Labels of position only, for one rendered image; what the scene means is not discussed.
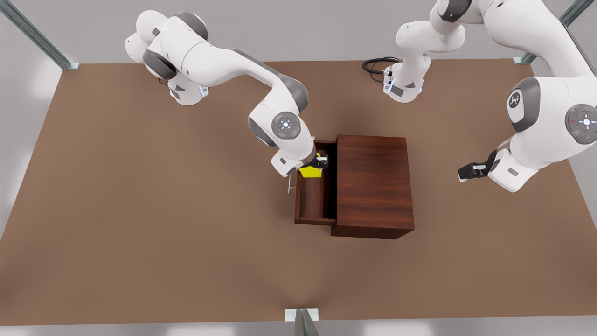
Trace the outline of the dark wooden drawer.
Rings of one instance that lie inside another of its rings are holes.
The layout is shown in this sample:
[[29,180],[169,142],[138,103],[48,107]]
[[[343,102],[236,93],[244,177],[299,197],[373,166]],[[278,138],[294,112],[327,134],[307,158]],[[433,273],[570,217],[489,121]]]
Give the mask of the dark wooden drawer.
[[337,223],[337,143],[316,140],[315,146],[319,154],[328,155],[330,165],[321,178],[297,174],[294,223],[333,227]]

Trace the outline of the dark wooden cabinet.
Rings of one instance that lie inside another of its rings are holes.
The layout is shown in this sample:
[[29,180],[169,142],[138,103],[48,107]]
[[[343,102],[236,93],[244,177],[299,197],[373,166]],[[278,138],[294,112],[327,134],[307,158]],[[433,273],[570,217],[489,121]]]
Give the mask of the dark wooden cabinet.
[[337,220],[331,235],[397,239],[415,228],[407,141],[337,136]]

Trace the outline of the silver frame post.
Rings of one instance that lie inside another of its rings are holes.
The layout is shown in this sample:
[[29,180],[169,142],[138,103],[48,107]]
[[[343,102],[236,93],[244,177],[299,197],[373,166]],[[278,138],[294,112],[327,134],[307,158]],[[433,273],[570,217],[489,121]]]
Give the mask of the silver frame post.
[[319,321],[318,308],[297,308],[285,310],[285,321],[293,322],[293,336],[319,336],[315,321]]
[[554,70],[565,73],[565,62],[569,62],[569,73],[586,72],[590,66],[588,58],[582,48],[576,43],[569,32],[569,25],[579,17],[595,0],[574,0],[573,4],[559,17],[550,16],[547,9],[539,9],[535,3],[515,10],[516,14],[527,14],[528,22],[516,21],[515,26],[522,32],[515,37],[513,47],[525,52],[521,57],[515,57],[515,64],[531,64],[536,59],[542,59]]
[[80,64],[71,62],[60,52],[10,0],[0,0],[0,12],[19,28],[45,55],[53,60],[61,70],[79,69]]

